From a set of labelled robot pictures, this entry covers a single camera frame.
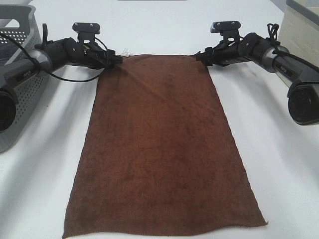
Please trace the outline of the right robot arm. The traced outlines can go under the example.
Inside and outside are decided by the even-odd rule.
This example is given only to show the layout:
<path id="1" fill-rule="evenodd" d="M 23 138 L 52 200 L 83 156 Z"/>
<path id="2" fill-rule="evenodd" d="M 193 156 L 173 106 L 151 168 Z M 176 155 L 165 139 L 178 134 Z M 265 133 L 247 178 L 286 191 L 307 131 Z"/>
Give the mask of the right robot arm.
<path id="1" fill-rule="evenodd" d="M 206 66 L 228 66 L 254 62 L 270 73 L 280 73 L 291 83 L 287 97 L 291 118 L 299 125 L 319 122 L 319 70 L 290 54 L 287 48 L 270 38 L 249 33 L 233 43 L 221 41 L 197 53 L 196 59 Z"/>

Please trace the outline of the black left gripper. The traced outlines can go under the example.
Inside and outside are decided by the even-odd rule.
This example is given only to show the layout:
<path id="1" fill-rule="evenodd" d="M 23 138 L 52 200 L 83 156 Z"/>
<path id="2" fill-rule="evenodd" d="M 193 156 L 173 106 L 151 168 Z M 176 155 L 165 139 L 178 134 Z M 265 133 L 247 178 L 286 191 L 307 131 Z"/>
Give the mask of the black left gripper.
<path id="1" fill-rule="evenodd" d="M 123 58 L 115 51 L 105 51 L 97 44 L 80 44 L 73 38 L 64 41 L 68 65 L 87 67 L 90 69 L 112 69 L 122 64 Z"/>

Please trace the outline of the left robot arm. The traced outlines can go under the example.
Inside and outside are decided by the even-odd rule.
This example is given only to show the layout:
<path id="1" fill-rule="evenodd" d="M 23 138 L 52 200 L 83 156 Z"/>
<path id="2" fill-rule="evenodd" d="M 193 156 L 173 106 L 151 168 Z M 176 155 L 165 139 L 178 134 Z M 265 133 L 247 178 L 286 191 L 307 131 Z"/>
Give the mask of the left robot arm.
<path id="1" fill-rule="evenodd" d="M 7 130 L 14 122 L 18 99 L 14 88 L 39 74 L 48 74 L 62 81 L 76 82 L 53 74 L 65 65 L 94 70 L 112 69 L 123 58 L 114 50 L 102 49 L 97 43 L 81 44 L 73 38 L 47 41 L 27 52 L 16 40 L 1 34 L 25 54 L 25 58 L 0 67 L 0 130 Z"/>

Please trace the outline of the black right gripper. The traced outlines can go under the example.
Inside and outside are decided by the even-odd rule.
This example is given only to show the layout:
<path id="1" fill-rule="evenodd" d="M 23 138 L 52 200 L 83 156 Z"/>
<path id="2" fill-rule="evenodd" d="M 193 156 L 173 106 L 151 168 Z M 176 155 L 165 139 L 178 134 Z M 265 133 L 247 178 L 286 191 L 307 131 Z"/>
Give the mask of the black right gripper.
<path id="1" fill-rule="evenodd" d="M 242 39 L 240 37 L 239 40 L 228 43 L 224 43 L 224 40 L 221 40 L 215 47 L 207 47 L 205 51 L 208 52 L 197 52 L 195 55 L 196 61 L 200 61 L 205 66 L 219 65 L 222 67 L 249 62 L 249 59 L 240 56 L 237 51 Z"/>

